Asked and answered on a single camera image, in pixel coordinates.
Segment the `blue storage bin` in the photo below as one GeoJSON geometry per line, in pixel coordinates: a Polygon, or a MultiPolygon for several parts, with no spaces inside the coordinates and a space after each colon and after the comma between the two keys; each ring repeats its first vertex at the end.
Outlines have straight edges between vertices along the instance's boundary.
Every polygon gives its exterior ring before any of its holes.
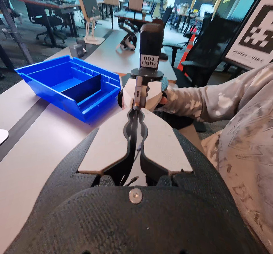
{"type": "Polygon", "coordinates": [[[119,75],[69,55],[15,69],[40,98],[75,118],[89,122],[105,110],[121,90],[119,75]],[[76,103],[61,92],[101,75],[101,90],[76,103]]]}

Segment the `person's right hand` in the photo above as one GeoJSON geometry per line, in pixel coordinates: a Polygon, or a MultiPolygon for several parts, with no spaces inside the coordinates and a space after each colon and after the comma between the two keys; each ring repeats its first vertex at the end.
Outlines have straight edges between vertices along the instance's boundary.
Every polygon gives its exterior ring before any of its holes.
{"type": "Polygon", "coordinates": [[[169,94],[168,94],[168,90],[166,89],[162,91],[162,97],[159,103],[155,106],[155,109],[160,109],[162,107],[165,107],[168,104],[168,98],[169,98],[169,94]]]}

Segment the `orange traffic cone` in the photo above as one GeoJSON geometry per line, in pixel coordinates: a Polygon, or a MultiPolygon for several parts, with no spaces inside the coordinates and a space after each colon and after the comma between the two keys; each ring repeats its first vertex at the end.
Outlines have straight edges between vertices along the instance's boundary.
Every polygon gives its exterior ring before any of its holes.
{"type": "Polygon", "coordinates": [[[188,41],[188,44],[187,44],[187,47],[186,47],[186,50],[185,50],[185,52],[184,52],[184,54],[183,54],[183,56],[182,56],[182,58],[181,58],[181,60],[180,60],[180,63],[179,63],[179,65],[177,66],[177,69],[179,69],[181,72],[183,71],[183,65],[182,65],[182,62],[184,62],[185,60],[186,60],[186,57],[187,57],[187,55],[188,55],[188,53],[189,53],[189,51],[192,49],[192,47],[193,47],[193,42],[194,42],[194,40],[195,40],[195,38],[196,38],[196,25],[194,25],[192,28],[191,28],[191,31],[190,31],[190,39],[189,39],[189,41],[188,41]]]}

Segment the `person's right forearm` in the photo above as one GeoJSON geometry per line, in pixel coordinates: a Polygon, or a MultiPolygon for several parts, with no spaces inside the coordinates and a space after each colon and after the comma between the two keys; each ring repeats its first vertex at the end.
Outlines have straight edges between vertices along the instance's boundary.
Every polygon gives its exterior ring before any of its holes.
{"type": "Polygon", "coordinates": [[[199,88],[168,86],[168,104],[161,110],[197,121],[215,122],[232,119],[259,91],[269,84],[262,99],[272,99],[273,64],[243,73],[219,85],[199,88]]]}

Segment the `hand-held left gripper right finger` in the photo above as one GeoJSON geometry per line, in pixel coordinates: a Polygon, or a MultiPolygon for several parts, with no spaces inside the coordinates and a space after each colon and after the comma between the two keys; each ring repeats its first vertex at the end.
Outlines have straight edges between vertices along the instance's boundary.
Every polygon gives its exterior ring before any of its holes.
{"type": "Polygon", "coordinates": [[[160,177],[190,174],[193,169],[172,127],[159,116],[142,108],[141,170],[146,177],[158,182],[160,177]]]}

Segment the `small grey box device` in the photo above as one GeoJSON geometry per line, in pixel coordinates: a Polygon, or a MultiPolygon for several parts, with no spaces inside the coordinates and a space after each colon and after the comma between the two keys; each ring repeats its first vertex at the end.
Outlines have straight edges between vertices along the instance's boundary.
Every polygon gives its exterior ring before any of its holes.
{"type": "Polygon", "coordinates": [[[76,38],[76,44],[69,46],[71,57],[81,58],[87,52],[86,43],[83,38],[76,38]]]}

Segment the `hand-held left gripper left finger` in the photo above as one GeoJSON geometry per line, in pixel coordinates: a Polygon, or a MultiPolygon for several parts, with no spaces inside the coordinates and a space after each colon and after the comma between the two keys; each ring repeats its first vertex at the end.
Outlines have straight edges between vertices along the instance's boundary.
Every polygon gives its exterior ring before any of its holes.
{"type": "Polygon", "coordinates": [[[109,175],[115,184],[125,184],[135,158],[137,113],[132,108],[126,108],[105,121],[93,133],[95,136],[78,172],[109,175]]]}

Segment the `dark office desk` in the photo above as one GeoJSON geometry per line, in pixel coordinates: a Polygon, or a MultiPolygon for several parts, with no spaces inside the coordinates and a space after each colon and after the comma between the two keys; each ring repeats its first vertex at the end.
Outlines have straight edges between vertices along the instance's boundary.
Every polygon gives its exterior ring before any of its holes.
{"type": "MultiPolygon", "coordinates": [[[[70,37],[77,38],[78,31],[74,19],[74,13],[79,10],[79,4],[78,3],[64,3],[61,2],[60,4],[57,4],[56,2],[49,1],[49,0],[18,0],[25,4],[32,3],[35,5],[41,5],[43,8],[45,8],[46,14],[49,15],[51,13],[52,16],[60,17],[63,21],[62,25],[57,26],[58,31],[62,32],[63,28],[69,27],[70,29],[70,37]]],[[[47,39],[48,46],[51,47],[50,39],[47,39]]],[[[65,44],[62,43],[61,40],[56,38],[57,45],[64,46],[65,44]]]]}

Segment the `black bin divider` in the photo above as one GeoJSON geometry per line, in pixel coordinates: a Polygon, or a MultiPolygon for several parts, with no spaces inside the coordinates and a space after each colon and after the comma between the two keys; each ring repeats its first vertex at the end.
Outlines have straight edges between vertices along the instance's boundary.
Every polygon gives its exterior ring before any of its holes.
{"type": "Polygon", "coordinates": [[[101,75],[96,75],[88,80],[81,82],[67,90],[61,92],[61,94],[73,99],[76,103],[87,99],[91,95],[101,90],[101,75]]]}

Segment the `white tablet stand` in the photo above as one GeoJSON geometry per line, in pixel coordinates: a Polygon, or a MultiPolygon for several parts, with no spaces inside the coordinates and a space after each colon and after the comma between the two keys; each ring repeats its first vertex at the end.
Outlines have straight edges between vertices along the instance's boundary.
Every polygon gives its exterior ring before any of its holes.
{"type": "Polygon", "coordinates": [[[86,23],[85,36],[83,38],[83,40],[85,41],[86,44],[100,45],[106,39],[104,37],[95,37],[94,36],[95,24],[98,19],[100,19],[100,16],[91,17],[89,19],[89,21],[87,21],[87,23],[86,23]]]}
{"type": "Polygon", "coordinates": [[[2,145],[9,137],[9,132],[5,129],[0,129],[0,145],[2,145]]]}

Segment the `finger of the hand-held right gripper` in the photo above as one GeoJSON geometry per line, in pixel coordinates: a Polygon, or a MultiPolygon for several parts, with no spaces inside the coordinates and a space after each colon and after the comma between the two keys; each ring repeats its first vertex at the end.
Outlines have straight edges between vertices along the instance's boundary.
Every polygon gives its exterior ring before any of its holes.
{"type": "Polygon", "coordinates": [[[162,99],[162,82],[148,82],[142,85],[142,108],[153,112],[162,99]]]}
{"type": "Polygon", "coordinates": [[[136,79],[128,79],[125,87],[122,89],[122,109],[132,108],[134,102],[136,79]]]}

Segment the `framed black-white marker sign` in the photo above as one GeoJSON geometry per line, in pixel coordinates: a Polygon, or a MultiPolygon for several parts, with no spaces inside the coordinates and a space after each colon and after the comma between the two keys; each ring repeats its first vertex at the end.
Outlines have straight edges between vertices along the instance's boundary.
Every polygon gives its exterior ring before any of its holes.
{"type": "Polygon", "coordinates": [[[273,0],[255,0],[227,46],[223,61],[245,70],[273,59],[273,0]]]}

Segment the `grey usb hub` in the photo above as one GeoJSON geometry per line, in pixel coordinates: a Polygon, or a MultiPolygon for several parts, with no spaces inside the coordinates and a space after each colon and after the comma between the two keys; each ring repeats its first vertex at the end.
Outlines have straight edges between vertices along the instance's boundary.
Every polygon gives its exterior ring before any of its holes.
{"type": "Polygon", "coordinates": [[[136,77],[136,84],[135,84],[135,92],[134,92],[134,101],[133,101],[133,109],[139,110],[141,105],[141,92],[142,92],[142,77],[136,77]]]}

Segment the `black white VR headset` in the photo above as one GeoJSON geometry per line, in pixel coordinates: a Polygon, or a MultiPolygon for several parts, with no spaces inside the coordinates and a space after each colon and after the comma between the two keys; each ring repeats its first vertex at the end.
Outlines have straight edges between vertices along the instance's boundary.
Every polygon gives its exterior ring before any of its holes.
{"type": "Polygon", "coordinates": [[[122,50],[130,50],[134,51],[136,48],[137,37],[136,33],[139,32],[138,27],[134,24],[125,20],[124,22],[119,23],[119,28],[126,31],[127,34],[123,38],[123,40],[116,46],[116,51],[120,48],[122,50]]]}

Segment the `black light stand pole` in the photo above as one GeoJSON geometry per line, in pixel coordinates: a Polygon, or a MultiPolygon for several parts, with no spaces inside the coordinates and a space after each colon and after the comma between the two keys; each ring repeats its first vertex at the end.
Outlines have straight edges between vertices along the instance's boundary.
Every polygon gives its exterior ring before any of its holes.
{"type": "Polygon", "coordinates": [[[17,27],[15,26],[15,23],[12,19],[12,16],[11,14],[9,13],[8,11],[8,8],[5,4],[5,1],[4,0],[0,0],[0,8],[1,8],[1,12],[9,26],[9,29],[11,31],[11,36],[13,38],[13,40],[18,44],[25,60],[27,61],[28,64],[33,64],[33,60],[32,60],[32,57],[28,51],[28,48],[26,46],[25,43],[23,43],[22,39],[21,39],[21,36],[20,36],[20,33],[18,32],[18,29],[17,27]]]}

